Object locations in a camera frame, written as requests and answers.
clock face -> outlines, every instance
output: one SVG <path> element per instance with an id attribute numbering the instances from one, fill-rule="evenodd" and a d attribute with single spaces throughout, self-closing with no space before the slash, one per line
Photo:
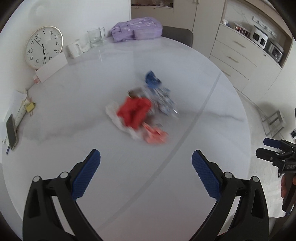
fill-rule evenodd
<path id="1" fill-rule="evenodd" d="M 63 47 L 63 36 L 55 27 L 38 29 L 29 38 L 25 49 L 25 59 L 34 69 L 39 69 L 57 56 Z"/>

white round table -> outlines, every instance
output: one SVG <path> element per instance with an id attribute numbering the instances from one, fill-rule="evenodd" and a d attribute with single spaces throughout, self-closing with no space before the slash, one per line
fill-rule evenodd
<path id="1" fill-rule="evenodd" d="M 123 103 L 144 85 L 150 70 L 179 110 L 164 128 L 164 145 L 133 140 L 105 113 L 109 102 Z M 77 203 L 104 240 L 189 240 L 215 203 L 192 167 L 197 149 L 222 171 L 248 176 L 250 131 L 234 87 L 209 59 L 171 39 L 108 42 L 34 85 L 29 96 L 33 116 L 22 121 L 16 149 L 2 150 L 21 217 L 34 176 L 56 178 L 93 148 L 101 165 Z"/>

lavender bag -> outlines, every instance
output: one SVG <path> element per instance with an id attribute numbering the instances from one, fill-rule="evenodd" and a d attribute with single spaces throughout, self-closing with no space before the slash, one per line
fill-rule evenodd
<path id="1" fill-rule="evenodd" d="M 143 40 L 161 37 L 163 26 L 155 18 L 135 18 L 127 22 L 116 24 L 111 29 L 114 42 L 127 40 Z"/>

pile of clothes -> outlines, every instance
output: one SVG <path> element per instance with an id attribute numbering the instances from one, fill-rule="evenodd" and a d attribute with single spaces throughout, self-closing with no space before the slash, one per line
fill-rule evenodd
<path id="1" fill-rule="evenodd" d="M 144 139 L 150 144 L 166 143 L 168 133 L 155 123 L 160 115 L 176 114 L 175 103 L 170 98 L 170 90 L 150 71 L 146 75 L 146 85 L 128 92 L 125 102 L 119 106 L 112 102 L 106 106 L 106 113 L 122 131 L 133 139 Z"/>

drinking glass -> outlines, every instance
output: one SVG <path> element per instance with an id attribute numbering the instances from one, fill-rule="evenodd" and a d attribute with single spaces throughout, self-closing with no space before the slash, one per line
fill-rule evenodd
<path id="1" fill-rule="evenodd" d="M 100 28 L 90 30 L 87 33 L 88 33 L 89 41 L 91 43 L 92 48 L 99 47 L 103 43 Z"/>
<path id="2" fill-rule="evenodd" d="M 101 28 L 101 36 L 102 36 L 102 41 L 106 41 L 106 32 L 105 32 L 105 28 Z"/>

